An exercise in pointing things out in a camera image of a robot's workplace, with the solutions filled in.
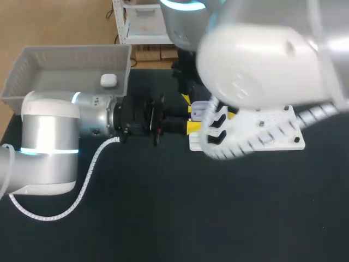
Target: dark green table surface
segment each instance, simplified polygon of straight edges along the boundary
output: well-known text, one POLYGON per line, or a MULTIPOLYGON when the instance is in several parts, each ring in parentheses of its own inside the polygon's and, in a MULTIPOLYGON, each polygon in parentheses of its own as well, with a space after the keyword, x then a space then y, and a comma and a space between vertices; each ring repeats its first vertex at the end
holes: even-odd
MULTIPOLYGON (((132 70, 130 93, 184 103, 168 70, 132 70)), ((306 149, 228 162, 190 152, 188 138, 132 138, 100 155, 86 194, 52 223, 0 201, 1 261, 348 261, 349 116, 304 132, 306 149)), ((13 117, 2 143, 21 144, 13 117)), ((101 141, 81 140, 75 189, 19 196, 38 215, 75 200, 101 141)))

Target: white shelf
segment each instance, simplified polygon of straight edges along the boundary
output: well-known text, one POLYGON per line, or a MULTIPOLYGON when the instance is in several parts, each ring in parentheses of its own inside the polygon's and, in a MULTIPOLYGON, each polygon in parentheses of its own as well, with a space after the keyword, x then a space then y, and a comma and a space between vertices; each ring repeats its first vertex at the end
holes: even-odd
POLYGON ((120 44, 132 45, 166 45, 172 44, 167 34, 148 34, 141 35, 137 33, 137 27, 127 19, 124 21, 124 8, 138 9, 138 8, 160 8, 159 4, 149 5, 133 5, 125 4, 123 0, 113 0, 113 8, 118 28, 120 44))
POLYGON ((126 21, 127 36, 125 44, 130 45, 167 45, 172 44, 167 34, 139 35, 135 34, 135 25, 126 21))

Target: white bracket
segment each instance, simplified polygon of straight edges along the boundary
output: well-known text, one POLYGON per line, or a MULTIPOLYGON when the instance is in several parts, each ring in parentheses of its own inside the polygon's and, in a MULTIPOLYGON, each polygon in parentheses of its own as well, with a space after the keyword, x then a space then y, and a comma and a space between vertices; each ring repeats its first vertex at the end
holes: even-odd
MULTIPOLYGON (((221 115, 225 114, 228 118, 228 109, 223 107, 219 113, 216 114, 215 120, 217 121, 221 115)), ((239 141, 253 138, 263 130, 268 130, 277 124, 282 124, 285 121, 292 121, 297 123, 296 115, 294 114, 293 107, 288 106, 284 108, 277 108, 273 110, 243 110, 240 109, 239 113, 235 115, 231 120, 226 120, 223 125, 218 128, 212 128, 209 134, 211 136, 219 136, 223 131, 227 131, 227 137, 217 147, 226 148, 228 145, 236 144, 239 141)), ((199 142, 199 132, 195 132, 189 135, 190 150, 202 151, 199 142)), ((303 150, 305 142, 300 131, 299 126, 295 126, 295 130, 291 136, 285 136, 282 139, 271 141, 264 146, 261 144, 259 147, 255 147, 255 151, 283 151, 283 150, 303 150)))

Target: cable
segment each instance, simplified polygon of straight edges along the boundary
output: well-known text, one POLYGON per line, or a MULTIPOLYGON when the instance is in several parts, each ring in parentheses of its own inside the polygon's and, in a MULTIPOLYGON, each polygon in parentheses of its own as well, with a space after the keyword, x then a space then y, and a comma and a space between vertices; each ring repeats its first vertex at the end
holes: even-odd
POLYGON ((7 175, 5 177, 5 181, 2 185, 2 188, 0 189, 0 200, 2 199, 2 197, 4 196, 6 189, 9 186, 10 183, 10 179, 12 177, 12 173, 13 173, 13 165, 15 163, 15 149, 13 148, 12 145, 8 145, 8 144, 3 144, 2 147, 7 147, 9 149, 10 152, 10 162, 9 162, 9 166, 7 169, 7 175))
POLYGON ((109 19, 113 13, 114 13, 114 6, 113 6, 113 2, 112 2, 111 3, 111 10, 109 10, 108 13, 105 15, 105 19, 109 19))
POLYGON ((115 39, 114 39, 114 44, 116 45, 116 41, 118 40, 119 38, 119 34, 116 35, 115 39))
POLYGON ((240 141, 233 145, 228 145, 227 148, 219 148, 215 145, 209 144, 207 139, 208 131, 214 120, 218 104, 218 99, 212 97, 209 107, 206 110, 200 132, 200 145, 203 152, 214 159, 232 159, 244 156, 250 152, 254 152, 254 148, 257 146, 260 147, 261 144, 264 146, 273 140, 292 135, 294 130, 296 130, 296 126, 299 126, 300 129, 304 129, 339 113, 338 109, 332 103, 316 106, 297 115, 295 121, 285 121, 282 124, 277 124, 267 130, 259 132, 249 139, 240 141))
POLYGON ((93 172, 93 169, 94 169, 94 166, 97 162, 97 159, 100 155, 100 153, 102 152, 102 150, 108 146, 109 144, 112 144, 112 143, 115 143, 115 142, 120 142, 120 138, 110 138, 108 140, 106 140, 103 144, 101 144, 96 153, 94 154, 93 158, 92 158, 92 161, 89 165, 89 168, 88 168, 88 172, 87 172, 87 175, 86 175, 86 178, 85 178, 85 181, 82 185, 82 188, 80 190, 80 193, 79 195, 77 196, 76 200, 74 201, 74 203, 71 205, 70 208, 68 208, 66 211, 64 211, 63 213, 59 214, 59 215, 56 215, 56 216, 52 216, 52 217, 43 217, 43 216, 38 216, 38 215, 35 215, 31 212, 29 212, 28 210, 26 210, 24 207, 22 207, 18 201, 15 199, 15 197, 13 195, 9 195, 10 196, 10 199, 12 201, 12 203, 16 206, 16 208, 21 211, 24 215, 30 217, 30 218, 33 218, 33 219, 36 219, 36 220, 40 220, 40 221, 56 221, 56 220, 59 220, 59 219, 62 219, 63 217, 66 217, 67 215, 69 215, 70 213, 73 212, 74 209, 76 209, 76 207, 78 206, 78 204, 80 203, 85 191, 86 191, 86 188, 88 186, 88 183, 89 183, 89 180, 90 180, 90 177, 92 175, 92 172, 93 172))
POLYGON ((133 65, 131 65, 131 68, 132 68, 132 67, 135 67, 137 65, 138 61, 134 58, 131 58, 131 60, 135 61, 135 63, 133 65))

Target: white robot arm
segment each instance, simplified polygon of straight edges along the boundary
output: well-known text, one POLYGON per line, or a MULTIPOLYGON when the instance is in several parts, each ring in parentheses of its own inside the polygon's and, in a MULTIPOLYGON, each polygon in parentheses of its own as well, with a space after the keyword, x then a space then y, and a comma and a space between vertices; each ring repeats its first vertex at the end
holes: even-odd
POLYGON ((171 40, 197 47, 198 73, 220 101, 255 109, 331 100, 347 108, 347 1, 160 2, 171 40))

